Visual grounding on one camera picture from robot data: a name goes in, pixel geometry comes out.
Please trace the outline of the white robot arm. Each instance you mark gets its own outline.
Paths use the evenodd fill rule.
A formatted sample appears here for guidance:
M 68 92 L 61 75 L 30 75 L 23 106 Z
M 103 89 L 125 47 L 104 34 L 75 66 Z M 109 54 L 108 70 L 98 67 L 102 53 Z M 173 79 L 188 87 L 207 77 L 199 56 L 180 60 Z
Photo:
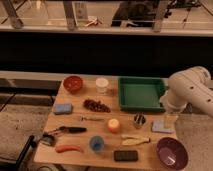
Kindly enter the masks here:
M 213 118 L 213 91 L 207 87 L 211 80 L 210 72 L 196 66 L 172 74 L 168 80 L 168 89 L 160 97 L 167 113 L 182 113 L 188 103 Z

